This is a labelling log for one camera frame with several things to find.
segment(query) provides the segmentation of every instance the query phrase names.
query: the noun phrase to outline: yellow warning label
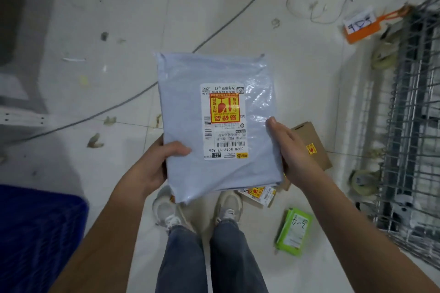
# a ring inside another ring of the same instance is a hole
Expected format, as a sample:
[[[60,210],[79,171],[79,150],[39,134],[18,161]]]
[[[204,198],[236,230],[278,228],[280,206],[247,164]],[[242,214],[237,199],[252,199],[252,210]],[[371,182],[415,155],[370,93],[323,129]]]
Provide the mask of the yellow warning label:
[[[240,121],[238,93],[212,93],[209,95],[212,123],[236,123]]]
[[[316,154],[316,147],[313,145],[313,143],[307,145],[306,147],[310,155]]]
[[[263,193],[264,187],[253,187],[247,190],[249,195],[254,196],[255,198],[260,198]]]

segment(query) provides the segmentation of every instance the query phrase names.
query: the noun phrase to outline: barcode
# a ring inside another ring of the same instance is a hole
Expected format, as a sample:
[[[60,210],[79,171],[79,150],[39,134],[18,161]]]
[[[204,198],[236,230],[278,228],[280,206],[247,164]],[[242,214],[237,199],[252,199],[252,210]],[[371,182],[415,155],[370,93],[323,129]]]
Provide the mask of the barcode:
[[[225,141],[223,143],[217,143],[217,147],[233,147],[233,146],[245,146],[244,141]]]
[[[203,117],[205,124],[205,139],[212,139],[211,116]]]

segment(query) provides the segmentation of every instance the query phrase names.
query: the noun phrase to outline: blue plastic crate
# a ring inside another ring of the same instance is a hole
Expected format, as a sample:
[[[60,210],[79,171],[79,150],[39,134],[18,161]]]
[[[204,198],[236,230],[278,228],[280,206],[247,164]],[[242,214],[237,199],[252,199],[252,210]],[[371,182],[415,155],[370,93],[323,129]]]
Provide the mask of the blue plastic crate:
[[[0,185],[0,291],[47,292],[78,247],[87,214],[78,196]]]

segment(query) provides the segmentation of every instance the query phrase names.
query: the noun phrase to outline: green package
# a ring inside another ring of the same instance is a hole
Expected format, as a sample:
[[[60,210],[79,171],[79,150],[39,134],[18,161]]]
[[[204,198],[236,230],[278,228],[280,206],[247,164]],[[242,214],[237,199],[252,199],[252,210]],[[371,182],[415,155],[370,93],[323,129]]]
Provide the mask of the green package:
[[[283,229],[275,243],[279,250],[300,256],[312,216],[299,209],[289,209]]]

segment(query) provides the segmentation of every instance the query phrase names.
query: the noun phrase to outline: leg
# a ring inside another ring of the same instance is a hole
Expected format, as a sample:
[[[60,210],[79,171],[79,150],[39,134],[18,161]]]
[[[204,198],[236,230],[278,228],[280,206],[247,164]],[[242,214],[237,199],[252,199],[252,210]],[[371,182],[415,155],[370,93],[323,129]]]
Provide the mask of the leg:
[[[201,238],[184,226],[170,229],[156,293],[208,293]]]
[[[171,190],[165,187],[153,202],[157,223],[169,232],[156,293],[208,293],[201,238],[170,195]]]
[[[237,225],[242,211],[241,198],[226,192],[229,194],[219,198],[217,220],[220,222],[210,242],[212,290],[214,293],[267,293],[260,269]]]

